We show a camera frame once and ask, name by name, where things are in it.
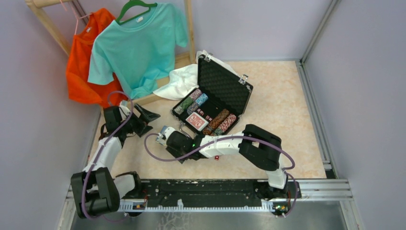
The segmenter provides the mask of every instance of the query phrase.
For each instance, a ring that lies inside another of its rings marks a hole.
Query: beige tabletop
[[[302,91],[296,64],[293,61],[228,62],[239,74],[247,74],[254,86],[246,111],[230,134],[244,130],[246,124],[255,124],[282,139],[282,149],[296,162],[290,173],[296,178],[325,178],[323,163],[315,133]],[[178,101],[162,99],[143,107],[158,113],[161,118],[151,122],[158,133],[163,126],[179,128],[170,109]],[[99,127],[104,124],[102,117]],[[111,174],[113,177],[128,171],[137,171],[142,179],[265,179],[263,170],[255,167],[241,155],[221,156],[215,159],[161,162],[150,157],[144,149],[144,137],[127,138],[118,154]],[[165,147],[151,137],[148,148],[160,158],[173,158]],[[93,143],[91,154],[97,148]],[[289,160],[283,157],[286,166]]]

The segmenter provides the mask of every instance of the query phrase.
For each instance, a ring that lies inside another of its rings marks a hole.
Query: metal frame
[[[59,0],[25,0],[28,7],[33,11],[33,13],[38,17],[41,23],[47,28],[53,38],[59,43],[62,49],[66,52],[67,55],[70,53],[70,45],[63,38],[61,32],[57,29],[57,27],[53,24],[51,19],[42,9],[43,7],[47,7],[50,5],[59,4]],[[85,11],[83,10],[81,4],[78,0],[62,0],[63,2],[72,1],[74,3],[74,7],[78,12],[78,15],[84,16],[86,15]],[[190,41],[191,47],[187,54],[181,54],[181,57],[177,57],[178,67],[181,65],[185,65],[187,63],[192,63],[194,60],[194,37],[193,37],[193,24],[192,24],[192,8],[190,4],[191,0],[185,0],[185,11],[187,13],[188,18],[188,26],[189,26],[189,34],[190,34]],[[309,113],[311,116],[312,124],[315,130],[316,139],[319,145],[321,158],[323,160],[323,164],[325,167],[326,172],[333,171],[333,177],[338,177],[338,172],[335,168],[335,163],[333,156],[331,154],[331,149],[328,143],[328,138],[326,136],[326,131],[323,125],[322,118],[320,116],[320,111],[317,107],[316,98],[313,93],[312,85],[309,79],[309,74],[306,70],[306,61],[310,57],[314,47],[316,46],[320,36],[327,26],[327,22],[330,19],[332,13],[337,8],[341,1],[340,0],[332,0],[319,27],[317,28],[311,42],[309,43],[303,57],[300,60],[295,60],[296,66],[298,69],[298,73],[300,76],[300,81],[302,83],[304,96],[306,99],[306,103],[309,109]],[[88,22],[88,18],[82,19],[84,23]],[[154,98],[148,98],[145,102],[150,103],[155,101]],[[301,179],[297,180],[301,187],[302,198],[298,199],[298,202],[326,202],[326,201],[339,201],[342,209],[342,214],[344,220],[346,222],[347,228],[352,230],[362,230],[363,226],[361,224],[361,219],[357,212],[354,199],[352,196],[350,185],[347,179]],[[278,201],[285,201],[285,199],[274,199],[270,202],[278,202]],[[167,211],[202,211],[199,209],[189,209],[185,207],[174,207],[174,208],[147,208],[146,211],[151,212],[167,212]],[[246,209],[222,209],[220,211],[247,211]],[[254,208],[254,211],[269,211],[269,206],[267,204],[263,205],[262,207]],[[71,188],[67,193],[65,203],[63,206],[63,210],[61,213],[61,218],[59,220],[58,229],[59,230],[69,230],[71,228],[73,219],[76,215],[76,207],[73,201]]]

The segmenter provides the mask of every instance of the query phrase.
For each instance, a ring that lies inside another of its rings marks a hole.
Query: white cloth
[[[207,55],[207,51],[197,51],[196,63],[201,54]],[[230,65],[212,57],[211,61],[215,61],[232,73],[238,74],[231,68]],[[171,99],[181,100],[186,97],[194,88],[197,87],[197,64],[191,64],[180,69],[174,69],[169,72],[169,83],[161,88],[153,91],[157,96]]]

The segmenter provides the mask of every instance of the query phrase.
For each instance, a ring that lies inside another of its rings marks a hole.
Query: case lid
[[[247,75],[239,77],[212,61],[211,57],[211,54],[199,56],[197,72],[199,88],[234,109],[236,115],[242,115],[254,87],[247,82]]]

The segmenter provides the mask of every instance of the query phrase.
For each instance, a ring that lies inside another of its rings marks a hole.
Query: clothing rack
[[[77,11],[79,17],[86,15],[84,9],[78,0],[62,0],[62,2],[72,2],[75,10]],[[47,31],[52,35],[55,41],[61,46],[64,52],[69,55],[71,46],[68,40],[62,35],[61,31],[57,26],[52,22],[52,19],[44,11],[44,7],[60,4],[60,0],[25,0],[27,6],[31,9],[34,15],[38,20],[44,25]],[[192,6],[191,0],[184,0],[185,4],[185,14],[186,20],[188,23],[188,32],[189,32],[189,52],[178,54],[175,58],[175,68],[181,68],[190,64],[195,63],[195,47],[194,47],[194,37],[193,37],[193,18],[192,18]],[[84,23],[88,22],[88,18],[82,19]],[[168,84],[169,77],[165,77],[157,80],[158,87],[161,87],[165,84]],[[150,94],[146,97],[133,100],[134,103],[140,105],[148,104],[154,101],[161,99],[161,97],[156,96],[155,94]]]

